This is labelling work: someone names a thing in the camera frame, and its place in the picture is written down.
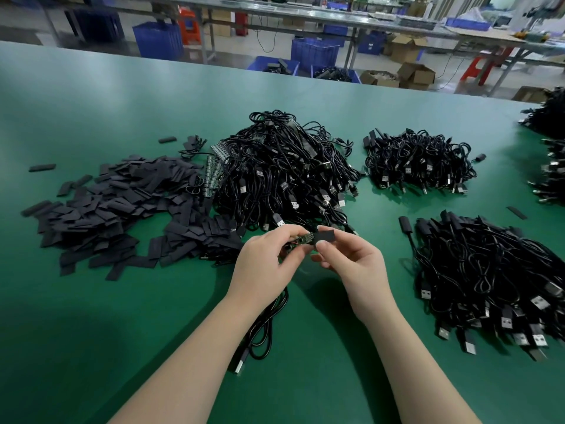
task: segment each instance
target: hand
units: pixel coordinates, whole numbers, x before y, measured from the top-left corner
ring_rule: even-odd
[[[318,241],[320,254],[311,256],[322,268],[336,272],[347,290],[349,302],[357,318],[365,325],[375,313],[389,305],[396,306],[383,255],[380,250],[363,238],[339,229],[318,226],[319,231],[335,231],[335,242]]]
[[[283,246],[308,231],[286,224],[247,241],[237,258],[226,299],[239,302],[244,309],[259,315],[290,283],[298,265],[314,248],[300,245],[279,264]]]

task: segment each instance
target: forearm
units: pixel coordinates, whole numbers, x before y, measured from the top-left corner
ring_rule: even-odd
[[[367,328],[403,424],[480,422],[396,305],[376,311]]]
[[[230,359],[255,317],[222,300],[110,423],[205,423]]]

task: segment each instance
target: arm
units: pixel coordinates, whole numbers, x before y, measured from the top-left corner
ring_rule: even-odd
[[[312,249],[297,247],[279,264],[281,248],[306,234],[285,225],[246,242],[225,298],[109,423],[205,423],[241,339]]]
[[[335,230],[335,239],[335,246],[318,242],[320,254],[312,260],[341,277],[355,314],[375,342],[403,424],[480,423],[400,313],[381,252],[343,231]]]

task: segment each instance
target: green table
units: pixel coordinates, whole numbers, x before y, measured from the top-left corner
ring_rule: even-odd
[[[54,199],[64,181],[96,174],[100,163],[181,148],[160,145],[160,137],[198,134],[215,143],[249,125],[252,111],[277,108],[355,140],[356,167],[365,158],[361,139],[375,126],[389,133],[426,128],[487,155],[467,196],[397,198],[363,179],[345,209],[351,225],[382,249],[402,313],[483,422],[562,422],[565,350],[551,339],[550,359],[536,363],[496,339],[477,335],[471,356],[454,336],[437,338],[434,318],[415,297],[406,269],[411,250],[397,220],[444,208],[481,214],[565,256],[565,209],[538,204],[526,184],[547,153],[538,135],[516,123],[526,104],[5,42],[0,59],[3,422],[105,422],[220,300],[231,271],[185,259],[165,269],[129,267],[112,283],[104,281],[107,268],[81,262],[60,278],[59,250],[39,249],[37,222],[19,212]],[[57,168],[27,172],[42,163]],[[529,218],[519,220],[508,205]],[[160,214],[134,228],[140,253],[166,222]],[[239,376],[226,375],[210,422],[397,422],[382,365],[341,284],[305,262],[289,292],[271,354],[248,360]]]

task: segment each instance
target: gray floor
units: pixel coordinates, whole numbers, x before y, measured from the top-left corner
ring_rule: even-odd
[[[150,11],[148,3],[121,0],[121,6]],[[51,10],[49,15],[59,33],[65,47],[72,49],[83,49],[91,51],[106,52],[120,55],[139,56],[132,27],[152,18],[136,14],[120,13],[120,20],[124,29],[125,41],[118,44],[85,44],[80,42],[72,34],[72,29],[61,10]],[[265,24],[267,18],[251,18],[253,23],[262,21]],[[268,19],[269,25],[283,28],[282,21]],[[240,37],[216,36],[216,59],[211,63],[226,67],[246,68],[256,56],[266,55],[290,59],[290,47],[293,39],[292,34],[274,33],[268,31],[255,32],[250,30],[249,35]],[[0,40],[13,41],[29,44],[53,44],[45,17],[40,11],[21,8],[13,5],[0,5]],[[201,63],[199,47],[185,48],[182,62]],[[336,65],[343,66],[348,50],[348,42],[340,49]],[[484,95],[497,81],[502,69],[492,70],[486,84],[482,87],[475,86],[471,79],[467,82],[459,82],[463,72],[471,63],[471,59],[463,59],[457,56],[445,54],[425,53],[420,60],[429,68],[436,71],[436,83],[429,92],[447,92],[472,95]],[[355,69],[359,72],[365,69],[387,70],[396,72],[400,65],[392,62],[387,56],[374,56],[358,54],[355,60]],[[518,64],[505,79],[501,88],[495,93],[496,98],[511,99],[520,86],[539,86],[554,88],[565,85],[565,74],[562,68],[557,67],[527,67]]]

